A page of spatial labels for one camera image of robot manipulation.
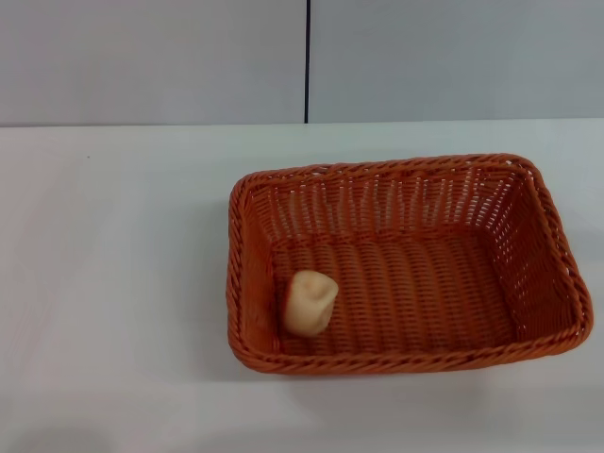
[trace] white surface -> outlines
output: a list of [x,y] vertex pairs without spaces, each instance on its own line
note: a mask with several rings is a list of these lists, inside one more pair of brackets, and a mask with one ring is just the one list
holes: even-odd
[[313,123],[604,116],[600,0],[312,3]]
[[0,124],[304,120],[304,0],[0,2]]
[[304,379],[227,345],[227,198],[255,170],[506,151],[596,305],[604,120],[0,129],[0,452],[604,448],[604,338],[475,372]]

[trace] gray wall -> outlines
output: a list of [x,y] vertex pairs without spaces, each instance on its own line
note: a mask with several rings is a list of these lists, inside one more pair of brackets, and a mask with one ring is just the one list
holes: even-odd
[[315,0],[311,122],[604,117],[602,0]]
[[304,0],[4,0],[0,125],[299,123]]

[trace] dark vertical line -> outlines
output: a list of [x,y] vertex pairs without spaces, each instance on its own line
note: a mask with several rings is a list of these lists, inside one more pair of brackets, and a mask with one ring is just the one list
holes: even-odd
[[309,123],[310,0],[306,0],[306,67],[304,70],[304,124]]

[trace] orange wicker basket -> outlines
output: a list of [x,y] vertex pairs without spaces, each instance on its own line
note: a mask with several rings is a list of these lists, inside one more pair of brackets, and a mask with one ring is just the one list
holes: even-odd
[[[560,354],[593,309],[541,175],[511,155],[316,165],[240,180],[228,339],[266,373],[480,368]],[[279,325],[300,270],[340,285],[314,339]]]

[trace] rectangular basket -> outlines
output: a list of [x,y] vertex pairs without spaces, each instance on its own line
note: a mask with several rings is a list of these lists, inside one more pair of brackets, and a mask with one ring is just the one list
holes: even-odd
[[[255,173],[233,189],[228,236],[228,339],[261,372],[480,368],[560,354],[593,326],[549,191],[516,156]],[[340,286],[311,340],[277,312],[306,269]]]

